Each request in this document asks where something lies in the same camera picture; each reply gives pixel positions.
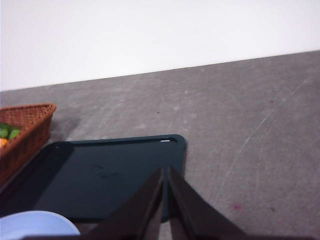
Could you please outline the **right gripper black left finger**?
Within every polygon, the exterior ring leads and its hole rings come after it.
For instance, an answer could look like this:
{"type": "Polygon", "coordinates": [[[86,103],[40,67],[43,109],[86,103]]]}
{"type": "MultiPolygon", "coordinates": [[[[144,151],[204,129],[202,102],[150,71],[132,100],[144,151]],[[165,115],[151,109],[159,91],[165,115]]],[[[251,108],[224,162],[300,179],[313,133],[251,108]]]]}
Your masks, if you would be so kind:
{"type": "Polygon", "coordinates": [[[116,211],[99,223],[90,236],[158,236],[163,211],[163,170],[157,169],[116,211]]]}

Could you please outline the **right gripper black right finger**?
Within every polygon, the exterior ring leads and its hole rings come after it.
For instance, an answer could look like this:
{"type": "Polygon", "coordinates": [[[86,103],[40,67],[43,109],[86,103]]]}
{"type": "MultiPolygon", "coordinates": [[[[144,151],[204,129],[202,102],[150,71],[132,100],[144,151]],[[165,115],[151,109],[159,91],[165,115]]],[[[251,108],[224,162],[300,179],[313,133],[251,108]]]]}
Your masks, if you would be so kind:
{"type": "Polygon", "coordinates": [[[244,236],[173,168],[168,169],[168,211],[173,236],[244,236]]]}

